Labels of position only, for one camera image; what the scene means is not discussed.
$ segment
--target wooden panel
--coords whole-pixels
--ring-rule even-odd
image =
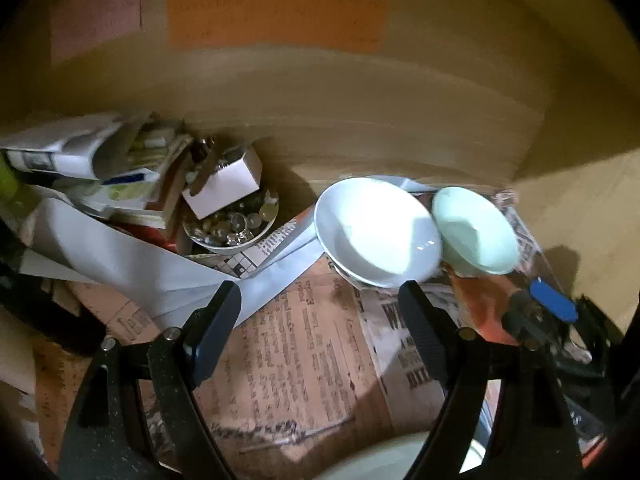
[[[174,52],[166,0],[142,0],[142,32],[52,68],[55,1],[28,1],[6,39],[20,50],[33,108],[149,108],[200,134],[259,138],[266,176],[295,174],[313,193],[344,174],[383,171],[508,181],[542,123],[562,54],[513,0],[387,0],[375,56],[286,46]]]
[[[518,211],[567,290],[626,328],[640,288],[640,102],[593,64],[562,78],[520,168]]]

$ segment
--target white bowl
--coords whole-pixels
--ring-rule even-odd
[[[203,246],[205,249],[208,249],[210,252],[212,252],[213,254],[220,254],[221,256],[233,256],[234,254],[238,254],[241,253],[242,251],[244,251],[246,248],[251,247],[253,244],[255,244],[258,240],[260,240],[261,238],[264,238],[264,235],[267,234],[267,231],[269,229],[271,229],[271,226],[273,225],[273,223],[276,221],[276,218],[278,217],[278,211],[276,210],[276,216],[273,217],[273,220],[271,220],[268,224],[267,227],[265,227],[262,231],[260,231],[257,235],[255,235],[253,238],[251,238],[251,240],[249,240],[248,242],[245,242],[244,244],[240,244],[240,245],[234,245],[231,247],[220,247],[217,245],[209,245],[206,244],[204,242],[201,242],[199,240],[197,240],[196,238],[192,237],[189,234],[189,231],[185,225],[185,222],[182,222],[182,228],[184,229],[184,232],[187,233],[187,236],[193,240],[194,242],[196,242],[198,245]]]
[[[507,274],[518,265],[513,228],[482,195],[446,187],[436,193],[431,211],[443,238],[443,258],[458,274]]]
[[[318,199],[314,222],[329,257],[369,285],[423,282],[440,263],[440,234],[429,211],[381,180],[349,178],[333,184]]]

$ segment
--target sticky note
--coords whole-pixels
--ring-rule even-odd
[[[169,44],[178,49],[290,44],[374,52],[384,0],[168,0]]]
[[[50,10],[51,62],[140,30],[140,0],[61,0]]]

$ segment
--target box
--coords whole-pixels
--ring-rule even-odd
[[[198,219],[222,209],[260,188],[262,163],[255,150],[248,146],[238,160],[212,174],[202,190],[191,196],[189,188],[182,196]]]

